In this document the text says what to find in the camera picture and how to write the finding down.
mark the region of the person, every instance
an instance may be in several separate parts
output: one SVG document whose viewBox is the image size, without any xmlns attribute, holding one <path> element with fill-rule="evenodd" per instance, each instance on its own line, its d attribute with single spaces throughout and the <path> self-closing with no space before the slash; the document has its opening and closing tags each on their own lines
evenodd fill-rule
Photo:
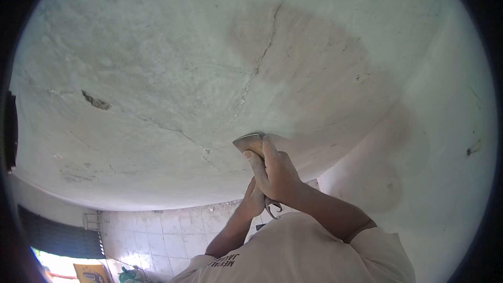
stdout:
<svg viewBox="0 0 503 283">
<path fill-rule="evenodd" d="M 255 177 L 223 230 L 170 282 L 415 282 L 398 234 L 388 234 L 358 207 L 299 179 L 288 154 L 266 136 L 264 160 L 244 156 Z M 272 220 L 243 244 L 264 194 L 299 212 Z"/>
</svg>

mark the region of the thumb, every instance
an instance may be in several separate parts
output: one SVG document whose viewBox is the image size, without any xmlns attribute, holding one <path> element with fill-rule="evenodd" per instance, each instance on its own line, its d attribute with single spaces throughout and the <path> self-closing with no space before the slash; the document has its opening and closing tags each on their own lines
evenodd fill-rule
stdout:
<svg viewBox="0 0 503 283">
<path fill-rule="evenodd" d="M 264 164 L 264 161 L 253 151 L 245 151 L 243 155 L 247 158 L 251 165 L 251 169 L 255 175 L 255 183 L 260 189 L 266 187 L 269 184 L 269 180 L 267 179 L 266 165 Z"/>
</svg>

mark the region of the hand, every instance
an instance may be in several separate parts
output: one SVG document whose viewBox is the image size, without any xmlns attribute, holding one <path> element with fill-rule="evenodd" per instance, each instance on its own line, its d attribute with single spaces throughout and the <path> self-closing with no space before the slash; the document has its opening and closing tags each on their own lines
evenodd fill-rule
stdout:
<svg viewBox="0 0 503 283">
<path fill-rule="evenodd" d="M 286 152 L 278 152 L 269 136 L 262 140 L 264 161 L 252 151 L 244 156 L 250 162 L 256 184 L 269 198 L 288 205 L 290 199 L 299 196 L 306 186 L 299 178 L 297 170 Z"/>
<path fill-rule="evenodd" d="M 244 198 L 238 210 L 243 217 L 247 220 L 251 220 L 262 213 L 266 206 L 265 199 L 266 196 L 264 196 L 256 185 L 255 177 L 253 177 L 248 185 L 247 191 L 244 193 Z"/>
</svg>

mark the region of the white wall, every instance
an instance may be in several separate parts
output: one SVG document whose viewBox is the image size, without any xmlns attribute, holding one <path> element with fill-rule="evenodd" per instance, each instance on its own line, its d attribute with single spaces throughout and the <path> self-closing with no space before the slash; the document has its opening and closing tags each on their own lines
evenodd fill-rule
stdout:
<svg viewBox="0 0 503 283">
<path fill-rule="evenodd" d="M 82 227 L 83 214 L 96 213 L 96 210 L 53 197 L 25 183 L 15 175 L 9 175 L 9 181 L 16 205 L 20 204 L 29 211 L 55 222 Z"/>
</svg>

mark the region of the metal stool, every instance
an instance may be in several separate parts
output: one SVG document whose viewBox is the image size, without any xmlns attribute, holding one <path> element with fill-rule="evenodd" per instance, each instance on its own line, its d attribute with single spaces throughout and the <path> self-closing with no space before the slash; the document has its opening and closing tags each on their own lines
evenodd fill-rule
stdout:
<svg viewBox="0 0 503 283">
<path fill-rule="evenodd" d="M 84 229 L 100 232 L 102 226 L 102 212 L 103 211 L 96 211 L 96 213 L 84 213 L 82 215 L 82 224 L 84 225 Z"/>
</svg>

